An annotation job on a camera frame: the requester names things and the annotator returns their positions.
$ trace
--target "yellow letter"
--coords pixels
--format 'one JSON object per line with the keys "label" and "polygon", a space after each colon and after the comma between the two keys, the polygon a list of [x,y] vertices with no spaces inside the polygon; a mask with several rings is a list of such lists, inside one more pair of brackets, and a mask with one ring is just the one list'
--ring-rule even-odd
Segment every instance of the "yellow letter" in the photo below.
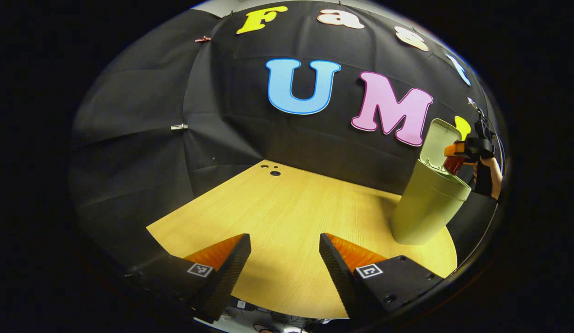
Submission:
{"label": "yellow letter", "polygon": [[287,11],[287,7],[279,6],[273,8],[260,9],[259,11],[253,11],[247,13],[246,16],[248,18],[246,19],[244,26],[241,27],[240,30],[236,31],[236,34],[243,34],[244,32],[262,29],[264,28],[264,25],[260,23],[260,21],[264,20],[264,22],[270,22],[274,20],[275,17],[277,17],[276,12],[284,12],[284,11]]}
{"label": "yellow letter", "polygon": [[333,9],[322,9],[320,12],[323,15],[318,15],[318,21],[326,23],[326,25],[344,25],[353,29],[365,28],[364,25],[359,23],[357,15],[352,13]]}
{"label": "yellow letter", "polygon": [[421,38],[421,36],[403,27],[394,27],[394,29],[397,31],[396,36],[399,38],[399,40],[405,42],[406,44],[411,44],[421,51],[429,51],[429,47],[423,43],[424,40]]}
{"label": "yellow letter", "polygon": [[471,131],[470,124],[461,116],[455,116],[454,122],[456,122],[456,128],[462,133],[462,141],[466,140],[466,135],[469,135]]}

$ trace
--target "yellow letter f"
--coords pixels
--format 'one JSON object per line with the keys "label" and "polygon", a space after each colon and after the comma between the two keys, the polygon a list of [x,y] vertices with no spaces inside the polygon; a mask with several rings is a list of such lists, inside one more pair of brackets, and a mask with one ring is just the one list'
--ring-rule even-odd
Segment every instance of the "yellow letter f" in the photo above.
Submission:
{"label": "yellow letter f", "polygon": [[240,28],[240,30],[236,31],[236,34],[243,34],[244,32],[259,30],[264,28],[264,25],[260,23],[260,21],[264,20],[264,22],[270,22],[277,17],[276,12],[284,12],[287,11],[287,7],[279,6],[273,8],[266,8],[260,9],[259,11],[253,11],[247,13],[246,22],[244,26]]}

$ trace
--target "orange gripper pad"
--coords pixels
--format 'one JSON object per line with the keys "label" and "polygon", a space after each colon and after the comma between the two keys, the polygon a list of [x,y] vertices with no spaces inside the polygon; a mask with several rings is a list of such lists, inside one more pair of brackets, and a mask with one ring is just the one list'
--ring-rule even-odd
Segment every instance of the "orange gripper pad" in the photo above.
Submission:
{"label": "orange gripper pad", "polygon": [[198,264],[203,264],[215,268],[215,271],[219,271],[221,265],[225,263],[227,257],[230,253],[234,251],[236,244],[245,234],[238,234],[227,240],[222,240],[219,243],[213,244],[210,247],[206,247],[200,251],[184,257],[185,260],[190,260]]}
{"label": "orange gripper pad", "polygon": [[443,155],[446,157],[456,156],[456,153],[463,153],[465,149],[464,141],[457,141],[451,146],[447,146]]}
{"label": "orange gripper pad", "polygon": [[378,255],[375,252],[360,247],[359,245],[349,242],[348,240],[343,240],[342,238],[334,236],[333,234],[326,233],[326,236],[328,236],[329,240],[337,249],[338,253],[340,253],[340,256],[347,264],[347,267],[351,273],[357,267],[363,267],[387,259],[382,255]]}

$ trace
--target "letter m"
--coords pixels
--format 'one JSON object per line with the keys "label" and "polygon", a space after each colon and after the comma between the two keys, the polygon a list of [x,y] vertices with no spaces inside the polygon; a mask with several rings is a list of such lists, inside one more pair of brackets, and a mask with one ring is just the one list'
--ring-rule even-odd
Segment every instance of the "letter m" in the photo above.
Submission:
{"label": "letter m", "polygon": [[374,118],[376,111],[379,111],[385,135],[404,119],[402,128],[396,131],[396,138],[411,146],[421,146],[423,144],[421,133],[433,97],[421,89],[413,88],[397,101],[387,77],[373,72],[363,72],[360,77],[365,81],[365,97],[359,116],[351,120],[353,127],[375,131],[378,124]]}

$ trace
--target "black fabric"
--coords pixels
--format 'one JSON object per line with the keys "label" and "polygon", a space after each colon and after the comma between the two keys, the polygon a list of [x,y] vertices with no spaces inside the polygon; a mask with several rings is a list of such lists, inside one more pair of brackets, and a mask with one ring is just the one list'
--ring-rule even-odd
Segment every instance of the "black fabric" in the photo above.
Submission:
{"label": "black fabric", "polygon": [[[236,35],[246,13],[270,6],[289,9],[261,30]],[[321,9],[352,12],[365,28],[320,23]],[[398,100],[412,88],[433,97],[423,138],[434,118],[454,124],[461,116],[474,123],[477,113],[466,97],[493,111],[461,59],[472,86],[461,80],[443,46],[423,36],[430,50],[420,51],[400,42],[395,26],[412,31],[361,9],[297,1],[223,19],[190,9],[152,30],[107,66],[75,117],[69,183],[82,227],[121,262],[140,261],[149,252],[139,249],[151,237],[145,226],[263,159],[402,194],[421,147],[395,138],[402,123],[389,135],[351,125],[365,93],[361,72],[387,76]],[[202,36],[212,40],[194,42]],[[293,78],[293,95],[300,99],[314,92],[310,61],[339,63],[329,105],[308,116],[272,106],[265,65],[277,57],[301,61]],[[170,130],[182,123],[186,130]],[[465,167],[461,178],[469,181],[471,173]],[[451,229],[458,223],[471,230],[457,217]],[[452,233],[460,248],[473,247],[477,236]]]}

